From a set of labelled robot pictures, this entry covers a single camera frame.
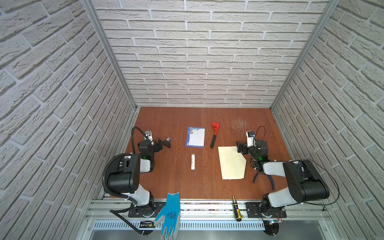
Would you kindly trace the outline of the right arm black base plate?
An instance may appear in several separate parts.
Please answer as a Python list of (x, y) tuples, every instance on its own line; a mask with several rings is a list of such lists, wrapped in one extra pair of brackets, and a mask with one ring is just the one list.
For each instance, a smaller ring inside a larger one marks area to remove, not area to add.
[(284, 219), (287, 217), (284, 207), (273, 208), (264, 206), (261, 202), (246, 202), (245, 205), (248, 218)]

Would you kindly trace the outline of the white letter with blue border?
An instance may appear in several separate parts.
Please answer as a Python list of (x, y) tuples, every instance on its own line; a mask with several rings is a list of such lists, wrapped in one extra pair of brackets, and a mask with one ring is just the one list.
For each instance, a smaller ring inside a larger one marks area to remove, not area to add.
[(205, 128), (188, 127), (186, 147), (203, 148), (205, 144)]

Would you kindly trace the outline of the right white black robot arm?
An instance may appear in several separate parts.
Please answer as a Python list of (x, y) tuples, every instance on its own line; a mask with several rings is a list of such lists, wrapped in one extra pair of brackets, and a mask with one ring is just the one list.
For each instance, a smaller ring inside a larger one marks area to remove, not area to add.
[(284, 177), (287, 181), (286, 188), (263, 195), (257, 207), (261, 217), (283, 217), (286, 206), (327, 199), (330, 196), (329, 187), (310, 160), (274, 162), (269, 160), (267, 148), (263, 149), (255, 143), (236, 144), (238, 153), (251, 157), (251, 165), (257, 171), (254, 183), (258, 176), (266, 175), (275, 190), (272, 176)]

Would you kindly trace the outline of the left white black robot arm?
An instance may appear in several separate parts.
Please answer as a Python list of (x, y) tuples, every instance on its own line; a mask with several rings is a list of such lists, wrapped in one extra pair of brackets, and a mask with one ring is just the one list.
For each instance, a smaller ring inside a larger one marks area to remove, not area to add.
[(152, 193), (140, 185), (140, 174), (155, 168), (155, 153), (163, 149), (162, 140), (143, 140), (138, 143), (139, 154), (119, 154), (105, 166), (102, 173), (104, 191), (111, 196), (131, 201), (131, 217), (146, 218), (156, 213)]

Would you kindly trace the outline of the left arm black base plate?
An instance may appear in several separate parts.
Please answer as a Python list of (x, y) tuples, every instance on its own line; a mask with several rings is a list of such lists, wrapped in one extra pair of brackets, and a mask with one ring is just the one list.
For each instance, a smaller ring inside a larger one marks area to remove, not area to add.
[(156, 218), (166, 202), (153, 202), (129, 211), (129, 218)]

